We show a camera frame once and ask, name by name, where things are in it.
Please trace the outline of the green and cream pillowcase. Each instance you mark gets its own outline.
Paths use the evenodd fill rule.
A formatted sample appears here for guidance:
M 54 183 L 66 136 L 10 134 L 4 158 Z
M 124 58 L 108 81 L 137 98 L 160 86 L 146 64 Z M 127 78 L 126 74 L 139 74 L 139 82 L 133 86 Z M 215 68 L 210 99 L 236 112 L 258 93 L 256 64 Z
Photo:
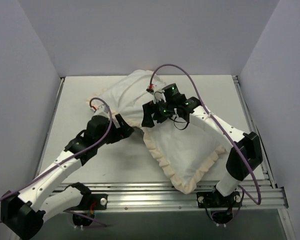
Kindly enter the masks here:
M 154 127 L 142 127 L 142 105 L 152 101 L 146 91 L 153 73 L 136 70 L 112 86 L 96 94 L 102 101 L 93 106 L 108 105 L 113 115 L 120 114 L 133 128 L 143 132 L 143 142 L 159 163 L 165 176 L 180 192 L 193 192 L 198 182 L 225 155 L 226 149 L 200 128 L 189 125 L 178 130 L 170 119 Z

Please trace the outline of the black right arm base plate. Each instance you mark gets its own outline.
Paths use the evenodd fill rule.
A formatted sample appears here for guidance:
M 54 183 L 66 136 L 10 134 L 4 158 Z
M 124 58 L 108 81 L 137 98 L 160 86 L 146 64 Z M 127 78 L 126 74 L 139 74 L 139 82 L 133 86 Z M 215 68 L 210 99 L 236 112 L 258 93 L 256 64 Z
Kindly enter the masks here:
M 223 196 L 216 191 L 197 192 L 197 206 L 199 208 L 236 208 L 241 201 L 241 195 L 238 191 L 234 191 L 228 196 Z

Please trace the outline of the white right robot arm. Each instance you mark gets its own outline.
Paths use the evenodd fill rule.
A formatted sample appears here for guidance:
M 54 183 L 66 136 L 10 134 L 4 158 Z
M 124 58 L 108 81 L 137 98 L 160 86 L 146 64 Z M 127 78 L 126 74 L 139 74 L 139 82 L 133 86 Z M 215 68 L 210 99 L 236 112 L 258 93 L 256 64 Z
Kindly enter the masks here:
M 263 162 L 260 138 L 255 132 L 243 132 L 212 113 L 200 96 L 186 98 L 172 83 L 160 89 L 163 99 L 156 99 L 142 105 L 142 127 L 153 128 L 168 118 L 177 116 L 188 125 L 200 128 L 216 139 L 229 153 L 226 173 L 216 184 L 212 193 L 213 203 L 224 206 L 230 201 L 230 195 L 247 177 L 255 181 L 253 171 Z

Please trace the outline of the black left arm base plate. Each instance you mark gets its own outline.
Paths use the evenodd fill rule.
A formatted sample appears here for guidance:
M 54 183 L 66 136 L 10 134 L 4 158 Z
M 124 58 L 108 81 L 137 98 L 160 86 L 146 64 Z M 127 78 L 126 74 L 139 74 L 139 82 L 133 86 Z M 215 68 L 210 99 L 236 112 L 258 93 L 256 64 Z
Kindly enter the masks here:
M 68 208 L 70 211 L 103 211 L 107 209 L 108 195 L 105 193 L 92 193 L 82 197 L 80 203 Z

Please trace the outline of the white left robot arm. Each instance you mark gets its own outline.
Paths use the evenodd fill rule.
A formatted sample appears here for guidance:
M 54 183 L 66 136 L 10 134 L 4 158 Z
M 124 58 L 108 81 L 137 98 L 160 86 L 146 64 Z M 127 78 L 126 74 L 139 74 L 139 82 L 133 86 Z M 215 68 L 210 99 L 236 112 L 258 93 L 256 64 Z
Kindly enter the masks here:
M 115 117 L 94 115 L 86 129 L 66 145 L 54 162 L 28 186 L 7 191 L 0 201 L 0 220 L 22 240 L 34 237 L 50 218 L 71 208 L 85 210 L 96 200 L 80 182 L 51 195 L 73 172 L 93 158 L 103 145 L 114 144 L 131 136 L 134 129 L 120 114 Z

